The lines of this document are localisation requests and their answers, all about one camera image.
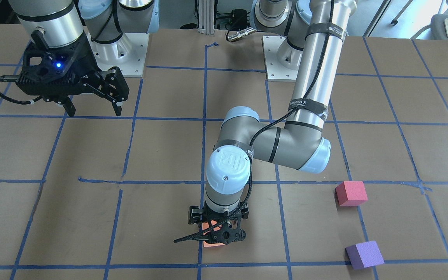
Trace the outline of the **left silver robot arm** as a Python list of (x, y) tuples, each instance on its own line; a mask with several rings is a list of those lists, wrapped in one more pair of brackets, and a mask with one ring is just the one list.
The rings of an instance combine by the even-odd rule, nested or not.
[(252, 161), (259, 159), (309, 173), (322, 172), (331, 143), (322, 136), (341, 50), (356, 0), (311, 0), (311, 21), (300, 32), (302, 57), (287, 113), (270, 124), (249, 107), (226, 114), (207, 161), (204, 206), (191, 206), (188, 223), (208, 227), (175, 239), (205, 243), (242, 241), (241, 221), (248, 217)]

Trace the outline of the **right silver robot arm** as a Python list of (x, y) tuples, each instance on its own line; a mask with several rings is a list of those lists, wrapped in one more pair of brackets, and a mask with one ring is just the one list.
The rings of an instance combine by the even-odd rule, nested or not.
[(116, 116), (128, 99), (125, 76), (139, 76), (142, 55), (132, 34), (159, 29), (158, 0), (11, 0), (9, 4), (31, 37), (13, 82), (30, 101), (54, 102), (68, 116), (76, 113), (71, 97), (95, 94)]

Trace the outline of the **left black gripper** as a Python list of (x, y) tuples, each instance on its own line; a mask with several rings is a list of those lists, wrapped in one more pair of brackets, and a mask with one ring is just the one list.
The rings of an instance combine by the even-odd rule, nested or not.
[(204, 231), (192, 234), (188, 237), (188, 240), (204, 241), (208, 240), (209, 236), (204, 235), (208, 231), (212, 231), (210, 234), (211, 239), (215, 241), (209, 241), (209, 243), (222, 242), (225, 245), (231, 242), (243, 241), (247, 234), (241, 228), (241, 220), (247, 219), (249, 216), (249, 209), (246, 203), (238, 203), (238, 213), (229, 217), (229, 212), (218, 213), (205, 206), (200, 209), (198, 206), (190, 206), (188, 211), (188, 224), (202, 225), (204, 222), (217, 221), (216, 225), (210, 226)]

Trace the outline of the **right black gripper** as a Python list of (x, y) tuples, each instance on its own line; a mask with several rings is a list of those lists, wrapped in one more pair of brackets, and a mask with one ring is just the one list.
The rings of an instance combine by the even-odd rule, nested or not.
[(77, 39), (68, 46), (40, 50), (30, 43), (24, 51), (24, 63), (17, 87), (30, 96), (61, 101), (69, 117), (76, 108), (71, 95), (92, 93), (108, 100), (116, 116), (121, 116), (129, 87), (119, 67), (100, 71), (88, 39)]

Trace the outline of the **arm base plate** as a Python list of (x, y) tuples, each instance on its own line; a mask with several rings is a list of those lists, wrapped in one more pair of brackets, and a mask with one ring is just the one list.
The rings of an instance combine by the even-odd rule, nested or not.
[(276, 82), (295, 81), (303, 51), (290, 46), (287, 37), (263, 36), (262, 44), (267, 80)]
[(89, 42), (98, 67), (106, 71), (114, 66), (121, 69), (124, 77), (141, 78), (144, 74), (148, 33), (125, 33), (114, 43)]

